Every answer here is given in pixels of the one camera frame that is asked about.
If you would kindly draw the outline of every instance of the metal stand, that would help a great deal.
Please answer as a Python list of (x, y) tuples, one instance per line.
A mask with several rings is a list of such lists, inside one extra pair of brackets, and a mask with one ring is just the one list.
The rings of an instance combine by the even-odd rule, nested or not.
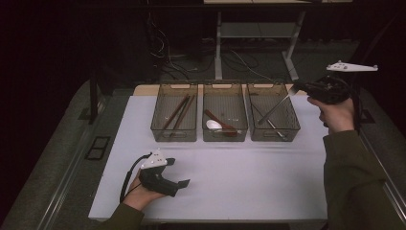
[(217, 36), (215, 39), (215, 60), (214, 60), (214, 73), (215, 79), (221, 80), (223, 78), (221, 69), (221, 12), (217, 14)]
[(217, 14), (217, 35), (215, 45), (214, 70), (215, 78), (222, 79), (221, 70), (221, 37), (290, 37), (290, 45), (282, 52), (289, 76), (292, 80), (299, 78), (292, 62), (292, 54), (298, 40), (299, 33), (305, 18), (305, 11), (301, 11), (295, 23), (222, 23), (221, 11)]
[(297, 80), (299, 78), (298, 73), (296, 72), (295, 66), (293, 65), (291, 58), (292, 58), (293, 50), (295, 49), (296, 42), (299, 37), (299, 33), (301, 31), (301, 28), (302, 28), (302, 25), (304, 22), (304, 19), (305, 19), (305, 12), (302, 11), (299, 14), (298, 21), (296, 22), (295, 29), (293, 30), (293, 34), (290, 38), (289, 48), (287, 49), (287, 51), (282, 52), (283, 60), (287, 67), (287, 72), (289, 73), (290, 79), (292, 79), (292, 80)]

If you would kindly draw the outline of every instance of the plastic bin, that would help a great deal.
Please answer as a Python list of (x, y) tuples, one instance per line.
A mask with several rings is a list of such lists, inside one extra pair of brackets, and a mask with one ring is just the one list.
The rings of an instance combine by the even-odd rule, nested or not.
[(151, 130), (157, 142), (195, 142), (197, 82), (160, 84)]
[(283, 83), (248, 83), (245, 98), (252, 141), (291, 142), (301, 129), (290, 98), (286, 99), (262, 125), (268, 111), (287, 95)]
[[(239, 80), (205, 81), (202, 111), (205, 142), (245, 141), (248, 123)], [(209, 128), (207, 123), (209, 120), (218, 122), (221, 127)]]

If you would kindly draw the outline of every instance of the table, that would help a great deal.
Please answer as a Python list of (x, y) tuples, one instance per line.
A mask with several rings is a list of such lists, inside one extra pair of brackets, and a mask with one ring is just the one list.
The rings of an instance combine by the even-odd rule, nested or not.
[(160, 149), (176, 162), (163, 172), (177, 182), (190, 179), (176, 197), (145, 209), (152, 222), (289, 222), (327, 219), (323, 186), (327, 129), (306, 96), (291, 98), (301, 130), (291, 143), (205, 143), (202, 94), (198, 97), (197, 141), (157, 143), (149, 129), (157, 85), (138, 86), (130, 97), (104, 169), (89, 218), (108, 219), (119, 204), (124, 177), (141, 155)]

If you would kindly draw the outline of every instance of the spoon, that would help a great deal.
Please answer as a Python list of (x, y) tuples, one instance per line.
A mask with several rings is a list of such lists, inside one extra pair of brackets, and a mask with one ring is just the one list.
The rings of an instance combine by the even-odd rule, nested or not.
[(222, 129), (223, 127), (215, 120), (207, 120), (206, 126), (209, 129)]
[(227, 124), (221, 122), (218, 118), (215, 117), (215, 115), (214, 115), (209, 109), (205, 109), (205, 110), (204, 110), (204, 113), (205, 113), (207, 116), (209, 116), (214, 122), (217, 122), (217, 123), (220, 125), (220, 128), (222, 128), (222, 129), (229, 129), (229, 130), (227, 130), (227, 131), (224, 131), (224, 135), (230, 136), (230, 137), (235, 137), (235, 136), (237, 136), (237, 130), (236, 130), (233, 126), (230, 126), (230, 125), (227, 125)]

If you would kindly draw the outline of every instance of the dark sleeve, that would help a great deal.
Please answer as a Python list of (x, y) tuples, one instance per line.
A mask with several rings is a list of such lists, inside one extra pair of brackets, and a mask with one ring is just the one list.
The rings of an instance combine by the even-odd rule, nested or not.
[(125, 204), (119, 204), (110, 219), (102, 222), (94, 230), (138, 230), (144, 214)]
[(406, 229), (383, 190), (386, 174), (356, 131), (331, 134), (324, 142), (329, 229)]

